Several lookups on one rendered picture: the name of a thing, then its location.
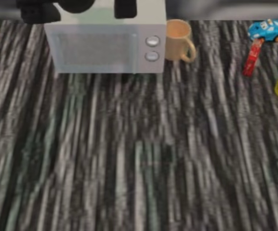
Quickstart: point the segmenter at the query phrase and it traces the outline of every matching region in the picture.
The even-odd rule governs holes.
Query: orange mug
[[[191,36],[192,29],[186,21],[180,19],[167,21],[165,58],[170,61],[193,62],[197,56],[197,50],[190,40]]]

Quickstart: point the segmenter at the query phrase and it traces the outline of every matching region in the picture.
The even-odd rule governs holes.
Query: microwave window
[[[130,62],[128,34],[58,35],[66,65],[125,65]]]

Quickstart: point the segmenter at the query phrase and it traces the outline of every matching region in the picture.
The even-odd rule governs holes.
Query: mug handle
[[[187,56],[187,54],[182,54],[181,59],[185,61],[186,63],[191,63],[195,60],[197,56],[197,50],[193,42],[189,38],[185,38],[185,41],[187,42],[190,50],[190,58]]]

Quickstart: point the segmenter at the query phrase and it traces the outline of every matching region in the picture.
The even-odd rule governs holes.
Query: microwave door
[[[115,0],[114,15],[117,19],[135,18],[137,16],[136,0]]]

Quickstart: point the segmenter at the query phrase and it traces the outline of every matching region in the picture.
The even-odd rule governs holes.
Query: red candy wrapper
[[[255,39],[251,45],[251,49],[243,70],[243,75],[250,77],[253,73],[255,63],[259,58],[261,46],[263,41],[261,39]]]

